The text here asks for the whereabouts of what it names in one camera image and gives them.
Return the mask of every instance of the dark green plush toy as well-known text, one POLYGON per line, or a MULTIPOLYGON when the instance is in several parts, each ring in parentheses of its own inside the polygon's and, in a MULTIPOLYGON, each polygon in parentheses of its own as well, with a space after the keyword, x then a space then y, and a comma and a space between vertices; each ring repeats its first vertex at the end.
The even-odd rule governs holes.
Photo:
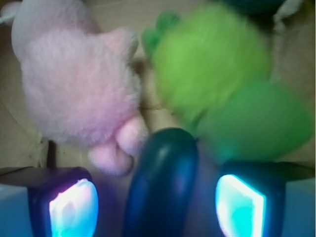
POLYGON ((225 5, 205 5, 183 20, 165 12, 142 44, 160 99, 219 162, 273 160, 312 136, 304 102, 269 82, 262 37, 225 5))

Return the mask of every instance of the green plush toy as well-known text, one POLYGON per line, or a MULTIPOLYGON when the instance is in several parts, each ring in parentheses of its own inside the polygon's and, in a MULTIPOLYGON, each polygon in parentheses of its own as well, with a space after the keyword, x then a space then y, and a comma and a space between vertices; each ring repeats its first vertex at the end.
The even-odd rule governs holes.
POLYGON ((220 162, 273 160, 311 137, 304 102, 268 81, 262 37, 225 5, 203 6, 184 20, 164 12, 142 44, 162 102, 220 162))

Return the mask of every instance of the blue light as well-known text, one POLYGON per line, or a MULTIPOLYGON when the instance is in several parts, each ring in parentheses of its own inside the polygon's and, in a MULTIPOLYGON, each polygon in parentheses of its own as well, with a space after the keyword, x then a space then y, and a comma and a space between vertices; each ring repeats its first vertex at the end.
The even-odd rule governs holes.
POLYGON ((266 197, 234 175, 222 176, 216 187, 216 213, 225 236, 263 235, 266 197))
POLYGON ((94 184, 79 180, 49 203, 52 236, 93 236, 98 211, 99 198, 94 184))

